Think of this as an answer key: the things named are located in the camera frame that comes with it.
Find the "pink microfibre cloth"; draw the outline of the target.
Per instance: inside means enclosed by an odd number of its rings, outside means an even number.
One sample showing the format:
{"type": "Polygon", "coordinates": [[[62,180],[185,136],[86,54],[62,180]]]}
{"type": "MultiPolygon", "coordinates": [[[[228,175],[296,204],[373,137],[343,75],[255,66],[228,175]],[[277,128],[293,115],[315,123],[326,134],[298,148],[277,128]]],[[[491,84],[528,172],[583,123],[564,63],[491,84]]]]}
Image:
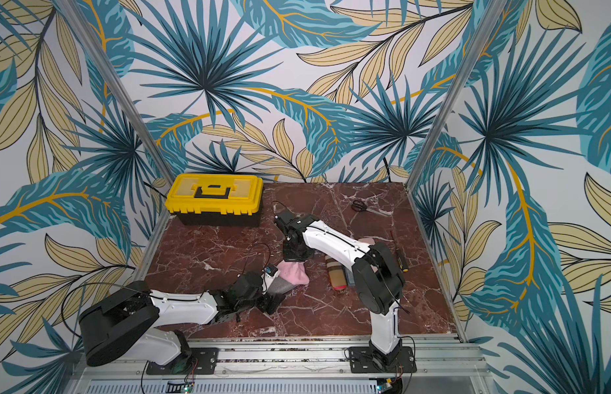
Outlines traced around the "pink microfibre cloth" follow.
{"type": "Polygon", "coordinates": [[[279,269],[280,278],[290,286],[298,287],[310,284],[310,278],[305,272],[304,262],[282,261],[277,267],[279,269]]]}

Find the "tan round object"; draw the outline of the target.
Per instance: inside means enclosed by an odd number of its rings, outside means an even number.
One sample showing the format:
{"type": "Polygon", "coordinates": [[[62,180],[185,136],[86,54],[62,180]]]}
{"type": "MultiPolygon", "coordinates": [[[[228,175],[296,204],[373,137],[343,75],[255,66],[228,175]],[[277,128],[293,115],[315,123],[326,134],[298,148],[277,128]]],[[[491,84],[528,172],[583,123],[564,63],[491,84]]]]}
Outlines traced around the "tan round object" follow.
{"type": "Polygon", "coordinates": [[[325,257],[325,263],[328,270],[328,278],[331,287],[335,291],[342,291],[347,288],[346,276],[344,274],[344,267],[336,259],[331,256],[325,257]]]}

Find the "grey fabric eyeglass case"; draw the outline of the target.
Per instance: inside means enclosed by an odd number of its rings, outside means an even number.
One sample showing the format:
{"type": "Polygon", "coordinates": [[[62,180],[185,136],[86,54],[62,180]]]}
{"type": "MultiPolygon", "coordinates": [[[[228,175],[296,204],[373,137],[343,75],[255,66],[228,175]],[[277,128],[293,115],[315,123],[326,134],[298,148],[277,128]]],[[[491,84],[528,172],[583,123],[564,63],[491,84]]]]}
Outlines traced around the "grey fabric eyeglass case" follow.
{"type": "Polygon", "coordinates": [[[269,286],[269,295],[284,295],[290,292],[295,287],[294,284],[288,282],[283,277],[277,277],[269,286]]]}

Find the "grey rectangular block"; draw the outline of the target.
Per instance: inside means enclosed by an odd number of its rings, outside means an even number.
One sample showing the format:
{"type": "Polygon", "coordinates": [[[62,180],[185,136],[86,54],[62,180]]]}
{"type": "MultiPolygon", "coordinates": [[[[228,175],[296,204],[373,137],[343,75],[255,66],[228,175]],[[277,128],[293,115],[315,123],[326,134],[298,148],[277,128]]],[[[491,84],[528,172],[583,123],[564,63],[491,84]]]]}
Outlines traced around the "grey rectangular block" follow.
{"type": "Polygon", "coordinates": [[[346,281],[349,287],[354,287],[356,285],[354,275],[349,269],[345,269],[346,281]]]}

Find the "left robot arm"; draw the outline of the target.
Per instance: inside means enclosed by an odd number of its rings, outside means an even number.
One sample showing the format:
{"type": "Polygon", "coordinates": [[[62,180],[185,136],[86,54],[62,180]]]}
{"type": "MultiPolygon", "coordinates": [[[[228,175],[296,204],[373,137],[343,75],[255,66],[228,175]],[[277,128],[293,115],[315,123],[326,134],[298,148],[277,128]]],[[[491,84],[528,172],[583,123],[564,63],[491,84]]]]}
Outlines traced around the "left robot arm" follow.
{"type": "Polygon", "coordinates": [[[223,290],[172,294],[152,290],[145,281],[122,287],[84,311],[79,319],[86,364],[100,367],[120,358],[144,360],[165,374],[186,374],[200,363],[177,324],[215,325],[257,309],[272,315],[285,295],[269,287],[279,272],[247,273],[223,290]]]}

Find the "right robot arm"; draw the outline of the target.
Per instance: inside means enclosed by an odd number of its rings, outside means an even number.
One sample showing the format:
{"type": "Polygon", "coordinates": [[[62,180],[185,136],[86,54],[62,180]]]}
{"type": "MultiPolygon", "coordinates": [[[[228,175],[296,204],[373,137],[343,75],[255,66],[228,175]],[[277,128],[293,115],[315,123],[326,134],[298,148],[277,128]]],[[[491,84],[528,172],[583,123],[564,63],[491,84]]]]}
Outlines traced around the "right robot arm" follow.
{"type": "Polygon", "coordinates": [[[382,242],[370,245],[346,236],[313,215],[298,218],[284,211],[274,223],[285,236],[286,261],[305,261],[319,251],[352,272],[358,297],[370,313],[370,345],[382,355],[397,353],[405,279],[392,251],[382,242]]]}

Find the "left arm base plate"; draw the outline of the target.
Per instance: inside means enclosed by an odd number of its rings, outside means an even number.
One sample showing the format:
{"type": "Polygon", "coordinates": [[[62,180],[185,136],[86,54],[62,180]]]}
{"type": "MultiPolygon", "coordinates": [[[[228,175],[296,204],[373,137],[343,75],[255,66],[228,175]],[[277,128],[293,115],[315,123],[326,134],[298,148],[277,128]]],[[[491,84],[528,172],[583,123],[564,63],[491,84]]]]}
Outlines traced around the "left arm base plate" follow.
{"type": "Polygon", "coordinates": [[[218,361],[218,348],[191,348],[180,356],[164,365],[149,362],[146,373],[148,375],[212,375],[218,361]]]}

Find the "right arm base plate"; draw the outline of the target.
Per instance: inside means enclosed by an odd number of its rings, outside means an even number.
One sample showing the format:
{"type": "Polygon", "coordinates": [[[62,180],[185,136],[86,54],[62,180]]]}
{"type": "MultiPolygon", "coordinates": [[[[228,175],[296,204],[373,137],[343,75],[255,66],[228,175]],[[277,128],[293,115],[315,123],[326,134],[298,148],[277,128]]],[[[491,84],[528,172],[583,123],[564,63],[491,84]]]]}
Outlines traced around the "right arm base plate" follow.
{"type": "Polygon", "coordinates": [[[412,348],[398,346],[384,354],[374,346],[352,346],[346,350],[346,359],[353,374],[414,374],[417,372],[412,348]]]}

